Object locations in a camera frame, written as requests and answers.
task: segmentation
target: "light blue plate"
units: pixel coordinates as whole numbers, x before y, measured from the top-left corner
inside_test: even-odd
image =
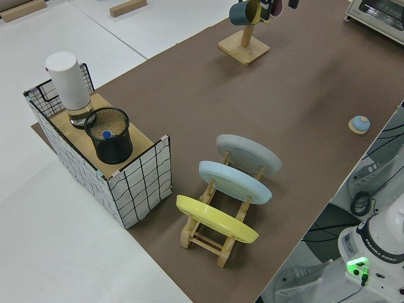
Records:
[[[229,196],[252,204],[265,204],[272,198],[271,191],[262,183],[233,167],[212,161],[199,163],[199,174],[207,183],[213,180],[213,187]]]
[[[247,138],[221,134],[216,138],[216,146],[223,156],[230,153],[231,164],[254,174],[265,167],[264,175],[272,175],[282,167],[282,162],[272,151]]]

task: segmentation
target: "brown table mat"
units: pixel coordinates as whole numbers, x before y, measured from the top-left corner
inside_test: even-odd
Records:
[[[195,302],[254,302],[404,97],[403,47],[343,21],[346,0],[284,6],[255,26],[271,48],[250,66],[217,47],[240,30],[224,20],[97,90],[152,141],[171,135],[173,194],[129,233]],[[348,128],[356,115],[371,121],[363,136]],[[247,213],[259,238],[236,243],[222,269],[201,247],[180,247],[175,197],[203,193],[199,161],[221,161],[215,138],[226,133],[268,147],[283,168],[262,180],[273,199]],[[229,200],[218,193],[212,205],[235,215]]]

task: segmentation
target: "mug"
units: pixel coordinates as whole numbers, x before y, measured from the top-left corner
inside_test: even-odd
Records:
[[[252,25],[261,20],[261,5],[257,0],[234,4],[229,11],[230,22],[234,25]]]

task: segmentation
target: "mesh pencil holder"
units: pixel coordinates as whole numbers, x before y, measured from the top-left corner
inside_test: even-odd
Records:
[[[131,156],[129,117],[123,110],[116,107],[94,110],[86,118],[84,129],[93,141],[97,157],[104,163],[122,163]]]

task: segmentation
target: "green light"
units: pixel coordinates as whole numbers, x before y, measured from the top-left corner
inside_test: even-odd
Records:
[[[352,265],[358,264],[358,263],[360,263],[360,262],[366,263],[367,261],[368,261],[367,258],[365,258],[365,257],[360,257],[360,258],[357,258],[357,259],[348,261],[348,262],[347,262],[347,265],[348,265],[348,266],[352,266]]]

